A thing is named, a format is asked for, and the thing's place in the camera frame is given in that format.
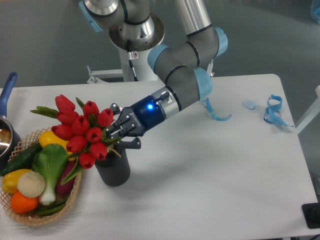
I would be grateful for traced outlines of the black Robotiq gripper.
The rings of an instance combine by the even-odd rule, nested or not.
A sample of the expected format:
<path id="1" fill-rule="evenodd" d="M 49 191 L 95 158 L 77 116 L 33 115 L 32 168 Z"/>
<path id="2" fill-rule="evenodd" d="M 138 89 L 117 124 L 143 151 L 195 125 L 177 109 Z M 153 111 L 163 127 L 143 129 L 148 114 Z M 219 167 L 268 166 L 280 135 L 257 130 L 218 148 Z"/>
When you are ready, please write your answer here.
<path id="1" fill-rule="evenodd" d="M 147 131 L 165 120 L 165 114 L 159 103 L 161 98 L 151 95 L 128 107 L 120 107 L 116 103 L 110 105 L 114 123 L 106 128 L 106 136 L 110 138 L 135 137 L 131 141 L 119 141 L 123 149 L 141 149 L 141 139 Z"/>

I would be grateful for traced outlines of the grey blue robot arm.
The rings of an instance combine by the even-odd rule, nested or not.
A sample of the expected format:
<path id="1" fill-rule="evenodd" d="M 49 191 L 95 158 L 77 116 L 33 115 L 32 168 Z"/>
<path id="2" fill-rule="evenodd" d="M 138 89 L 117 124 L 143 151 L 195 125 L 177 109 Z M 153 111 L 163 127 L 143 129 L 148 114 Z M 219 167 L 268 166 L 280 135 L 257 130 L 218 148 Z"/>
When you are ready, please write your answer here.
<path id="1" fill-rule="evenodd" d="M 211 72 L 201 64 L 228 48 L 221 28 L 213 27 L 201 0 L 175 1 L 187 41 L 177 49 L 162 44 L 164 26 L 150 11 L 147 0 L 82 0 L 79 7 L 91 27 L 107 30 L 114 45 L 123 50 L 125 77 L 134 81 L 154 73 L 164 87 L 129 107 L 112 110 L 118 119 L 105 130 L 108 139 L 132 137 L 123 148 L 139 149 L 138 137 L 166 119 L 202 100 L 212 91 Z"/>

